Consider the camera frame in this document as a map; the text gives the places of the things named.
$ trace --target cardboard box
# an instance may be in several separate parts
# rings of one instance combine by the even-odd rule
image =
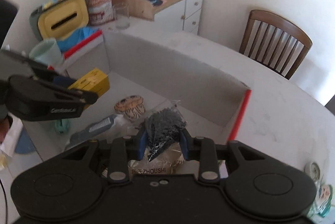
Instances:
[[[101,97],[109,90],[108,75],[101,70],[94,68],[92,71],[74,82],[68,89],[80,89],[84,91],[95,92],[98,97]]]

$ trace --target white cabinet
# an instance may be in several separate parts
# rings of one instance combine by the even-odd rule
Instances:
[[[198,34],[203,0],[182,0],[155,14],[155,23],[169,32]]]

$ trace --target chair backrest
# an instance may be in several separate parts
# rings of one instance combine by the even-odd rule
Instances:
[[[256,34],[249,53],[246,53],[253,31],[256,31]],[[252,10],[239,52],[290,79],[311,47],[311,39],[295,24],[269,11]]]

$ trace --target blue cloth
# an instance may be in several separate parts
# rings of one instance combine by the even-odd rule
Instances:
[[[91,36],[95,31],[96,29],[92,29],[90,27],[78,28],[67,39],[57,41],[57,45],[61,52],[64,53],[77,43],[81,42],[83,39]]]

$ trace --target yellow tissue box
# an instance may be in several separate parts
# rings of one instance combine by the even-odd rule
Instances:
[[[79,89],[84,91],[95,92],[98,97],[102,96],[109,90],[108,75],[101,70],[94,68],[92,71],[74,82],[68,89]]]

